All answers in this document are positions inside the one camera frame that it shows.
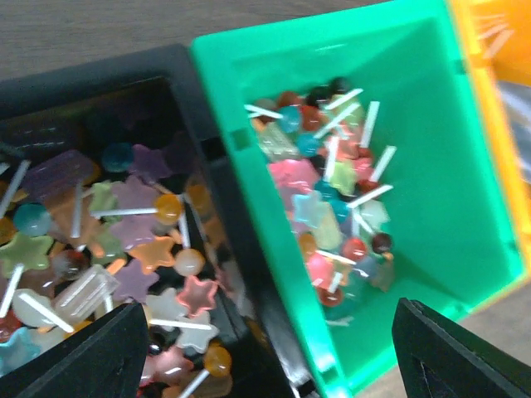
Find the black candy bin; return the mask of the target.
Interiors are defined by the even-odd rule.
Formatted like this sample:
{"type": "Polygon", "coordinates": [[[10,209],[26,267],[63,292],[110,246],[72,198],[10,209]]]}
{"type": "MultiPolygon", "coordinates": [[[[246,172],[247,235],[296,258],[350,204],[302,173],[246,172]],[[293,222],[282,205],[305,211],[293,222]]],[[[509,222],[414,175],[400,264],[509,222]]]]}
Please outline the black candy bin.
{"type": "Polygon", "coordinates": [[[139,303],[135,397],[316,397],[186,47],[1,83],[1,378],[139,303]]]}

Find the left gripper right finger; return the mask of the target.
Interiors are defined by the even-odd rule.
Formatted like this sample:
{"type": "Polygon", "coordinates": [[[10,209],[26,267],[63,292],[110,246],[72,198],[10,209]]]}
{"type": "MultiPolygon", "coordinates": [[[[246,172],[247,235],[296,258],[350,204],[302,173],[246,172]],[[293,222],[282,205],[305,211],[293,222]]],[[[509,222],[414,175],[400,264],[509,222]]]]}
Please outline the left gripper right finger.
{"type": "Polygon", "coordinates": [[[409,397],[530,396],[530,366],[417,300],[399,299],[392,340],[409,397]]]}

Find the green candy bin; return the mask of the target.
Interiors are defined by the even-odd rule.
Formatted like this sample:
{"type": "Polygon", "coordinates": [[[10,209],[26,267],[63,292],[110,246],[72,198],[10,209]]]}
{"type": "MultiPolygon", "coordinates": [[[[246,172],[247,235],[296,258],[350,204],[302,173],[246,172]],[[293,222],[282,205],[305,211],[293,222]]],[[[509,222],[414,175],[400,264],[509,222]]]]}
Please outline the green candy bin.
{"type": "Polygon", "coordinates": [[[396,362],[398,300],[458,320],[530,276],[530,212],[474,1],[201,36],[192,54],[323,397],[396,362]]]}

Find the orange candy bin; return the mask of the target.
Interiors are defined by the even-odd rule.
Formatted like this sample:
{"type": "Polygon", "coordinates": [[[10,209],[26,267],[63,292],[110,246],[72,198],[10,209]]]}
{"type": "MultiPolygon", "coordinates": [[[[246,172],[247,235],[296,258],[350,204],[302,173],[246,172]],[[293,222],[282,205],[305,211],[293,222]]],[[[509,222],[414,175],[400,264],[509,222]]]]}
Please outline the orange candy bin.
{"type": "Polygon", "coordinates": [[[486,139],[507,202],[524,270],[514,282],[484,300],[486,308],[530,281],[530,184],[524,180],[509,118],[528,120],[521,110],[508,111],[502,83],[530,86],[530,2],[449,1],[455,29],[465,53],[485,121],[486,139]]]}

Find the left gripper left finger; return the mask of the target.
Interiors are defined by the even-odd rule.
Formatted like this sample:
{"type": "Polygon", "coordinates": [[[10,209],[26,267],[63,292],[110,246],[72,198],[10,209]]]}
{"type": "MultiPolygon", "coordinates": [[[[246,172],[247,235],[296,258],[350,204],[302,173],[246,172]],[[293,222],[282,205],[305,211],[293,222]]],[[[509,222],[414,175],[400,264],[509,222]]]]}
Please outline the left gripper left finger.
{"type": "Polygon", "coordinates": [[[139,303],[122,304],[1,378],[2,397],[135,397],[148,352],[139,303]]]}

